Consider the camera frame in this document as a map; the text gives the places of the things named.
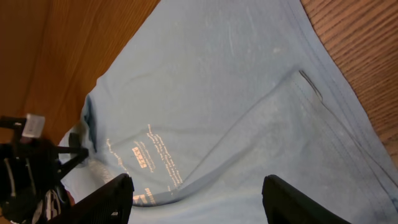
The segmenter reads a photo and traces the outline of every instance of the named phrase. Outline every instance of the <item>wooden surface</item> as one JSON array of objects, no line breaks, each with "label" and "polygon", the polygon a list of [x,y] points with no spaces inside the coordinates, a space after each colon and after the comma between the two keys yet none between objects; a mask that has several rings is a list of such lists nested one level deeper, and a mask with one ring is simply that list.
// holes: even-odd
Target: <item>wooden surface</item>
[{"label": "wooden surface", "polygon": [[[49,6],[49,0],[0,1],[1,115],[21,115]],[[10,138],[9,131],[0,129],[0,142]]]},{"label": "wooden surface", "polygon": [[[58,142],[158,0],[0,1],[0,113],[46,116]],[[302,0],[398,165],[398,2]]]},{"label": "wooden surface", "polygon": [[302,0],[398,166],[398,1]]}]

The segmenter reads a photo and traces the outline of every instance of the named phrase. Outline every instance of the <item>wood grain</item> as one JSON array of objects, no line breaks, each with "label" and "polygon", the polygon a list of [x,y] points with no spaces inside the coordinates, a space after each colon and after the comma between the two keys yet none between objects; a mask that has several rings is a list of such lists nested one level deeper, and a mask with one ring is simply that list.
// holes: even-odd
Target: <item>wood grain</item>
[{"label": "wood grain", "polygon": [[54,0],[24,111],[46,117],[59,142],[85,96],[155,8],[156,1]]},{"label": "wood grain", "polygon": [[[46,116],[53,142],[159,0],[0,1],[0,113]],[[302,0],[398,165],[398,1]]]},{"label": "wood grain", "polygon": [[[55,142],[86,94],[158,0],[56,0],[50,8],[25,111],[46,115]],[[315,32],[343,72],[398,164],[398,3],[303,0]]]},{"label": "wood grain", "polygon": [[[22,116],[49,0],[0,1],[0,114]],[[0,142],[10,140],[0,129]]]},{"label": "wood grain", "polygon": [[398,167],[398,1],[302,4]]}]

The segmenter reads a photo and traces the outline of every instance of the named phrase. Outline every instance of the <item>wooden table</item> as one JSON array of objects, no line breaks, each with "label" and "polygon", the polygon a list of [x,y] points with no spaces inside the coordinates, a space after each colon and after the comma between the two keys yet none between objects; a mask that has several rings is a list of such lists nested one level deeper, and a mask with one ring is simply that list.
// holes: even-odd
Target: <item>wooden table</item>
[{"label": "wooden table", "polygon": [[[16,9],[6,7],[0,7],[0,13],[21,21],[16,20],[20,32],[9,26],[8,20],[0,23],[0,29],[7,31],[5,37],[9,37],[0,39],[8,46],[8,51],[0,53],[0,65],[8,66],[7,73],[13,74],[10,77],[27,77],[22,79],[27,81],[23,83],[25,89],[17,91],[17,99],[5,104],[19,102],[23,108],[19,111],[45,115],[45,133],[58,142],[78,120],[85,96],[95,86],[96,79],[107,71],[158,0],[4,2],[19,2],[18,14],[12,13]],[[302,0],[302,3],[315,32],[398,164],[397,1]],[[21,47],[23,41],[31,48]],[[16,92],[12,85],[4,88]]]}]

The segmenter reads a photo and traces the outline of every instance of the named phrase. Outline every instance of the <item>blue fabric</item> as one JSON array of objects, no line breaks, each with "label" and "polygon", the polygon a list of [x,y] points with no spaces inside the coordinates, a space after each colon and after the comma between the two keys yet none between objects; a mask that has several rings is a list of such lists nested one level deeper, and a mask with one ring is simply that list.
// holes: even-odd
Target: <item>blue fabric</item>
[{"label": "blue fabric", "polygon": [[71,131],[90,157],[65,187],[127,172],[131,223],[264,223],[269,174],[349,222],[398,220],[397,170],[300,1],[160,2]]}]

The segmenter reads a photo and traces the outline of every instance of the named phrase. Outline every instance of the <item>black plastic part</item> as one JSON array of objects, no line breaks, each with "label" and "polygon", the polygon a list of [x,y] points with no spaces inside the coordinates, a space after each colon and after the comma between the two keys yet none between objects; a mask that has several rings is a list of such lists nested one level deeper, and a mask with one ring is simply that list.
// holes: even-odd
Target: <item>black plastic part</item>
[{"label": "black plastic part", "polygon": [[70,133],[68,138],[69,147],[80,148],[80,137],[77,133]]},{"label": "black plastic part", "polygon": [[262,204],[269,224],[348,223],[276,175],[264,179]]},{"label": "black plastic part", "polygon": [[60,165],[60,167],[58,168],[59,179],[65,177],[73,168],[75,168],[75,166],[83,162],[88,157],[88,150],[85,148],[57,147],[57,150],[60,154],[76,154],[76,156],[70,159],[68,162]]},{"label": "black plastic part", "polygon": [[0,206],[4,218],[14,223],[23,223],[24,220],[32,220],[37,200],[32,194],[32,189],[26,188],[18,191],[17,197],[9,197],[7,201],[0,202]]},{"label": "black plastic part", "polygon": [[131,178],[127,174],[120,174],[49,223],[127,223],[133,191]]}]

